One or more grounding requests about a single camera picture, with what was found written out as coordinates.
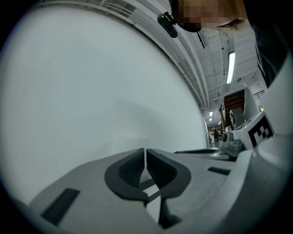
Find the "ceiling light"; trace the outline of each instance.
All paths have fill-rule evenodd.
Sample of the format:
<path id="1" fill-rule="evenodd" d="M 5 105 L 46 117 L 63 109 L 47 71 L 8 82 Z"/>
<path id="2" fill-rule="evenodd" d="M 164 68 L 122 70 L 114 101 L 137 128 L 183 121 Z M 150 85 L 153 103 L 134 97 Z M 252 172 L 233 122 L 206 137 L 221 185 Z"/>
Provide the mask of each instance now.
<path id="1" fill-rule="evenodd" d="M 227 84 L 230 84 L 233 78 L 236 54 L 235 52 L 230 52 L 228 55 L 229 55 L 229 68 L 228 68 Z"/>

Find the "ceiling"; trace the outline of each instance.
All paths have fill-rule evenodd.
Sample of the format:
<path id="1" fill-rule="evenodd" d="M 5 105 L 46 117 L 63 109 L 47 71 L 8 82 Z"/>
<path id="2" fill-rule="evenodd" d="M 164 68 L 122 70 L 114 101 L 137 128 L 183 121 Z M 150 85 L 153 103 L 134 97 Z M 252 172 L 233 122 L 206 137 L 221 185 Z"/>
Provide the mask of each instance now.
<path id="1" fill-rule="evenodd" d="M 208 126 L 218 124 L 218 109 L 224 95 L 255 84 L 260 79 L 254 32 L 246 22 L 239 31 L 222 32 L 202 29 L 197 33 L 175 26 L 178 37 L 171 38 L 158 24 L 157 16 L 171 13 L 169 0 L 40 0 L 39 6 L 72 5 L 106 12 L 135 26 L 151 39 L 172 61 L 189 86 L 203 111 Z M 236 53 L 232 83 L 227 85 L 228 53 Z M 213 111 L 210 121 L 209 112 Z"/>

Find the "person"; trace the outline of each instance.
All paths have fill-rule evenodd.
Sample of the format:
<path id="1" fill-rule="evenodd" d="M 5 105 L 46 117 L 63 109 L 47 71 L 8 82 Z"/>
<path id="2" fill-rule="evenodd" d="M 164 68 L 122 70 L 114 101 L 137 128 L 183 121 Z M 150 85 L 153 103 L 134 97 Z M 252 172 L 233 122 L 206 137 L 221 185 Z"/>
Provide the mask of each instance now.
<path id="1" fill-rule="evenodd" d="M 218 142 L 218 131 L 213 127 L 215 142 Z"/>
<path id="2" fill-rule="evenodd" d="M 175 22 L 189 32 L 202 28 L 241 30 L 248 20 L 255 32 L 261 74 L 269 87 L 290 53 L 290 7 L 265 0 L 169 0 Z"/>

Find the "white curved panel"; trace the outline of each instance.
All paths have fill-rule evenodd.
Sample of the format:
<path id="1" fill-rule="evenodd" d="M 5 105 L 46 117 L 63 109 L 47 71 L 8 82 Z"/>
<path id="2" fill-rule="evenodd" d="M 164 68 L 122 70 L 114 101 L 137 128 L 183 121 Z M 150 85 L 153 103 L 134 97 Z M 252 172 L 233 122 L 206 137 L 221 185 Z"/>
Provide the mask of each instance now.
<path id="1" fill-rule="evenodd" d="M 133 29 L 66 7 L 31 12 L 0 63 L 1 171 L 28 204 L 79 164 L 145 147 L 206 147 L 176 69 Z"/>

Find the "black rectangular strip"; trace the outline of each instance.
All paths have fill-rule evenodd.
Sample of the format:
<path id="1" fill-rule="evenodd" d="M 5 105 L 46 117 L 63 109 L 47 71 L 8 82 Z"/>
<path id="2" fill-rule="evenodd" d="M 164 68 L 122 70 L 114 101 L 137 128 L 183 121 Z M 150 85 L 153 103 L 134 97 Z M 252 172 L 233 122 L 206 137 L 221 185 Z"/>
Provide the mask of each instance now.
<path id="1" fill-rule="evenodd" d="M 151 203 L 153 200 L 155 200 L 157 197 L 159 197 L 161 195 L 160 191 L 157 191 L 156 193 L 154 193 L 153 195 L 151 195 L 149 198 L 148 198 L 148 203 Z"/>
<path id="2" fill-rule="evenodd" d="M 218 173 L 218 174 L 222 174 L 222 175 L 229 175 L 230 174 L 230 170 L 227 170 L 227 169 L 223 169 L 223 168 L 218 168 L 218 167 L 210 167 L 209 169 L 207 169 L 209 171 L 212 171 L 212 172 L 215 172 L 215 173 Z"/>
<path id="3" fill-rule="evenodd" d="M 144 191 L 147 188 L 152 187 L 153 185 L 155 185 L 155 181 L 153 179 L 149 179 L 147 181 L 143 181 L 142 183 L 140 183 L 138 189 L 140 191 Z"/>
<path id="4" fill-rule="evenodd" d="M 79 193 L 78 190 L 66 188 L 41 216 L 57 226 Z"/>

